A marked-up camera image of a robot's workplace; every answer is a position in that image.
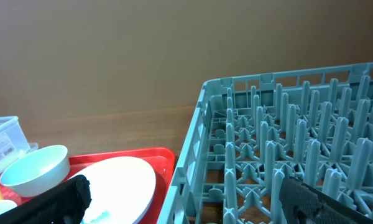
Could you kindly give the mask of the red plastic tray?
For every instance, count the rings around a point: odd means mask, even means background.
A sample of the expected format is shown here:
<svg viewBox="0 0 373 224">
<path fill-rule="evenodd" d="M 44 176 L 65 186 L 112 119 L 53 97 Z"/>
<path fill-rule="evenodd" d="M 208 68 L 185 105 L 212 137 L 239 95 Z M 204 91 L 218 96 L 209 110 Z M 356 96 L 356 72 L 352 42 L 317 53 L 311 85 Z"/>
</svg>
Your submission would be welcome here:
<svg viewBox="0 0 373 224">
<path fill-rule="evenodd" d="M 153 167 L 157 181 L 154 197 L 147 213 L 142 217 L 142 220 L 138 223 L 156 223 L 159 218 L 160 210 L 163 206 L 165 196 L 167 194 L 168 186 L 170 184 L 171 176 L 173 174 L 173 166 L 175 163 L 174 153 L 169 149 L 163 147 L 153 147 L 147 149 L 135 149 L 131 151 L 83 154 L 79 156 L 68 155 L 70 161 L 70 172 L 61 183 L 78 175 L 77 173 L 85 167 L 88 167 L 99 161 L 103 161 L 105 159 L 121 156 L 130 156 L 143 159 Z M 23 203 L 34 198 L 21 197 L 17 195 L 15 192 L 13 192 L 11 189 L 1 184 L 0 190 L 4 196 L 3 200 L 12 200 L 17 204 L 17 206 L 20 206 Z"/>
</svg>

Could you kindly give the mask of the pale green bowl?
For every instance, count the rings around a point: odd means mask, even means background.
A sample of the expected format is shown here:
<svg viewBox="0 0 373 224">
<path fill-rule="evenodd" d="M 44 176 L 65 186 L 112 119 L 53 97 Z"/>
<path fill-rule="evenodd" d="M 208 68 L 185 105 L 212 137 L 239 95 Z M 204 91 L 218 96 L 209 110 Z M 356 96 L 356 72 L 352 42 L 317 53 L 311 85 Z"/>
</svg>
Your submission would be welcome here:
<svg viewBox="0 0 373 224">
<path fill-rule="evenodd" d="M 11 164 L 1 174 L 0 184 L 21 197 L 35 197 L 60 184 L 69 172 L 68 148 L 52 145 Z"/>
</svg>

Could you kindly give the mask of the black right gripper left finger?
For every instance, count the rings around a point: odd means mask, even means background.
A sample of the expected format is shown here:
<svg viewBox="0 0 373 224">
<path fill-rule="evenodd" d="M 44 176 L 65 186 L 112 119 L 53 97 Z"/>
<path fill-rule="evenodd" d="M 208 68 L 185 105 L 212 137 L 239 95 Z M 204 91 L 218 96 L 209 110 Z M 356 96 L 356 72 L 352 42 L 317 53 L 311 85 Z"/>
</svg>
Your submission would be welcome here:
<svg viewBox="0 0 373 224">
<path fill-rule="evenodd" d="M 76 175 L 0 214 L 0 224 L 80 224 L 90 203 L 90 182 Z"/>
</svg>

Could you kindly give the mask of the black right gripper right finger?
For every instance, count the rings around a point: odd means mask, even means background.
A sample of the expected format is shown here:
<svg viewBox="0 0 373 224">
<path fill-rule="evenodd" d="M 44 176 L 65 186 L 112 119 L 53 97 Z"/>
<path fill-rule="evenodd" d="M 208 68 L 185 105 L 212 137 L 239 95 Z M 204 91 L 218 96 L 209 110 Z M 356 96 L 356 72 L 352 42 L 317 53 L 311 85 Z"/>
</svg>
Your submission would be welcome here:
<svg viewBox="0 0 373 224">
<path fill-rule="evenodd" d="M 294 177 L 285 177 L 279 193 L 287 224 L 373 224 L 354 211 Z"/>
</svg>

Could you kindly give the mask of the light blue plate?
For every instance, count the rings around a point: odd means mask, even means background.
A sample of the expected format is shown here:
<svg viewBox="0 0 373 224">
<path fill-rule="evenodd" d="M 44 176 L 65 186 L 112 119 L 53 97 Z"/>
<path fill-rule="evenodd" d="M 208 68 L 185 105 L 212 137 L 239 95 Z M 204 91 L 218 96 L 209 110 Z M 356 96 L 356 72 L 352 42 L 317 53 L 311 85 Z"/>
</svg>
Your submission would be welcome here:
<svg viewBox="0 0 373 224">
<path fill-rule="evenodd" d="M 77 173 L 90 182 L 91 203 L 82 223 L 138 223 L 156 188 L 153 167 L 145 160 L 121 156 L 105 159 Z"/>
</svg>

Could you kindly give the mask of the clear plastic bin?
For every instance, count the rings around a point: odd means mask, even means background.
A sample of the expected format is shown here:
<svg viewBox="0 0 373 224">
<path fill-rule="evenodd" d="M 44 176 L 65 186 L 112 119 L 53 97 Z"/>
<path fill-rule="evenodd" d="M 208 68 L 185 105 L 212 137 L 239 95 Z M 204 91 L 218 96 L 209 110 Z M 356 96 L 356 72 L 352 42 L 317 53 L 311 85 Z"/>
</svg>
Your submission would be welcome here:
<svg viewBox="0 0 373 224">
<path fill-rule="evenodd" d="M 17 116 L 0 117 L 0 174 L 16 160 L 39 148 L 28 142 Z"/>
</svg>

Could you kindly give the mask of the grey-blue dishwasher rack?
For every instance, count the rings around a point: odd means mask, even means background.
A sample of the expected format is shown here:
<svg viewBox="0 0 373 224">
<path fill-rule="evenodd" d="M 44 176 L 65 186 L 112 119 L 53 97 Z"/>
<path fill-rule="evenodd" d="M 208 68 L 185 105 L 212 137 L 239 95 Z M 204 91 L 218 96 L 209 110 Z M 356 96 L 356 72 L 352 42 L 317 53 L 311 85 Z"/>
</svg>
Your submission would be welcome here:
<svg viewBox="0 0 373 224">
<path fill-rule="evenodd" d="M 158 222 L 280 223 L 287 177 L 373 221 L 373 62 L 205 82 Z"/>
</svg>

